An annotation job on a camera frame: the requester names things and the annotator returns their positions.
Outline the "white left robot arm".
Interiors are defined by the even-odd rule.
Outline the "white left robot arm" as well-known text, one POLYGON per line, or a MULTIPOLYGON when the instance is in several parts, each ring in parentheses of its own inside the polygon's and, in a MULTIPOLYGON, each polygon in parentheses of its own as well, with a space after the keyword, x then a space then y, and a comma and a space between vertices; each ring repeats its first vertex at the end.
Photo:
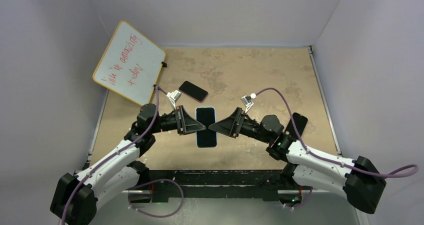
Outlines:
POLYGON ((155 104, 143 105, 129 132, 112 151, 81 172, 66 173, 59 179, 50 211, 68 225, 89 224, 97 211, 122 191, 151 186, 150 170, 138 159, 155 143, 155 133, 175 130, 188 135, 205 129, 182 105, 163 115, 158 114, 155 104))

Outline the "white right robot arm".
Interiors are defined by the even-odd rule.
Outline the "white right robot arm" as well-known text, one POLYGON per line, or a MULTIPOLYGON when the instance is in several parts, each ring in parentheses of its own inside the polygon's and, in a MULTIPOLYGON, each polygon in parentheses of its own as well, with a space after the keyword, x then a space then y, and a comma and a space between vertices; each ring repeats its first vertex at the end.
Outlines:
POLYGON ((345 198, 364 213, 376 212, 387 183, 366 157, 345 158, 304 148, 293 130, 284 133, 276 115, 266 115, 257 122, 240 107, 229 117, 209 125, 209 129, 232 138, 244 135, 267 143, 268 154, 287 163, 280 181, 288 189, 296 185, 318 188, 345 198))

